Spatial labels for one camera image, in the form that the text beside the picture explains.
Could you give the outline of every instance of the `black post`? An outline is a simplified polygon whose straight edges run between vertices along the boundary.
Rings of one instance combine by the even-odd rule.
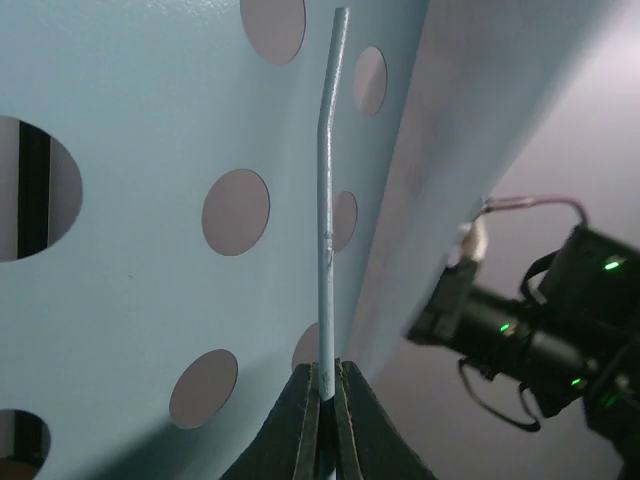
[[[49,181],[51,137],[20,122],[18,177],[18,258],[47,248],[49,240]],[[14,459],[41,466],[44,425],[27,412],[16,412]]]

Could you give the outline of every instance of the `gray background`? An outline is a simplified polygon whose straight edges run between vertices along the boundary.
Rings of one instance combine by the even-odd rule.
[[[438,0],[432,2],[432,10]],[[385,222],[394,211],[402,178],[420,156],[421,100],[429,85],[421,72],[429,61],[421,49],[399,135],[371,257],[385,245]],[[587,204],[596,228],[640,245],[640,220],[634,183],[640,125],[640,24],[638,2],[629,1],[591,46],[548,118],[496,187],[495,194],[562,192]],[[57,146],[53,159],[64,157]],[[0,119],[0,259],[15,255],[17,125]],[[58,161],[68,167],[69,162]],[[69,221],[77,185],[54,168],[52,234]],[[575,221],[571,211],[545,207],[521,214],[489,218],[490,248],[481,282],[514,294],[524,268],[557,247]],[[375,275],[365,282],[362,302]],[[400,342],[374,380],[374,388],[406,441],[444,480],[482,479],[613,479],[620,462],[607,442],[590,433],[580,405],[545,422],[537,435],[520,433],[479,409],[466,396],[455,369],[455,355]],[[518,415],[515,383],[500,379],[483,385],[481,395]],[[0,417],[0,457],[10,452],[10,422]]]

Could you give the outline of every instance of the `hole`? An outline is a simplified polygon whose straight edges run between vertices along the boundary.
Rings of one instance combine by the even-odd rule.
[[[356,106],[365,115],[375,115],[387,91],[387,64],[382,52],[367,47],[356,63],[353,79],[353,96]]]
[[[358,220],[358,204],[351,192],[341,192],[333,205],[333,249],[339,252],[347,246]]]
[[[31,124],[0,117],[0,262],[59,241],[81,203],[80,171],[67,149]]]
[[[291,358],[291,370],[294,370],[301,363],[313,363],[319,359],[318,350],[320,348],[320,330],[318,322],[311,325],[298,340],[293,357]]]
[[[20,416],[19,425],[30,432],[38,432],[39,442],[35,436],[26,457],[14,451],[13,438],[16,416]],[[0,478],[33,479],[42,468],[51,445],[49,426],[39,416],[24,410],[0,410]]]
[[[209,420],[231,396],[238,362],[227,350],[205,353],[178,379],[169,402],[169,415],[179,428],[195,428]]]
[[[304,0],[240,0],[240,16],[254,50],[269,62],[284,65],[300,50]]]
[[[202,230],[209,246],[225,256],[253,247],[269,220],[269,190],[251,170],[232,170],[211,187],[202,209]]]

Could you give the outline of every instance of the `blue surface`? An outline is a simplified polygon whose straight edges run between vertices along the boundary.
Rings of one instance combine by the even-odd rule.
[[[316,127],[337,2],[311,1],[287,65],[252,49],[237,1],[9,0],[0,4],[0,114],[56,137],[77,162],[71,231],[0,265],[0,409],[52,433],[39,480],[198,479],[245,448],[317,316]],[[336,111],[334,189],[358,201],[336,257],[336,349],[362,284],[424,21],[424,0],[353,0]],[[374,117],[352,98],[369,45],[388,68]],[[238,257],[201,229],[213,183],[236,168],[269,188],[270,219]],[[225,348],[236,388],[181,431],[169,398],[184,369]]]

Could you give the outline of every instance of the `brown object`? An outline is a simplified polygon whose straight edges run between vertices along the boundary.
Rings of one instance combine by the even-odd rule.
[[[33,480],[38,469],[24,463],[0,459],[0,480]]]

